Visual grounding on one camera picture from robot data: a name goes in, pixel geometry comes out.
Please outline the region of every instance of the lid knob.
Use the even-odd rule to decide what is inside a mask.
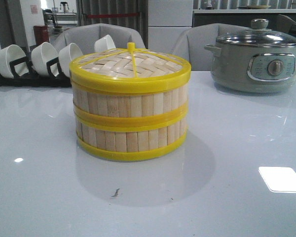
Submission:
[[[251,20],[251,28],[254,30],[266,29],[267,25],[268,25],[267,19],[253,19],[253,20]]]

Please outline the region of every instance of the white table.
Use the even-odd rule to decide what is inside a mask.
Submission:
[[[252,95],[193,72],[186,142],[142,162],[82,150],[72,96],[0,87],[0,237],[296,237],[296,193],[259,173],[296,172],[296,85]]]

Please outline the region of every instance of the glass lid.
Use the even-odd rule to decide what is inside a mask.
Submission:
[[[251,21],[251,28],[235,33],[227,33],[218,36],[219,43],[258,47],[295,47],[296,38],[279,31],[267,29],[268,20],[254,19]]]

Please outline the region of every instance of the steamer lid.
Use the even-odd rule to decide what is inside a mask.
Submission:
[[[180,57],[145,48],[92,53],[70,63],[71,81],[98,93],[158,93],[186,84],[191,66]]]

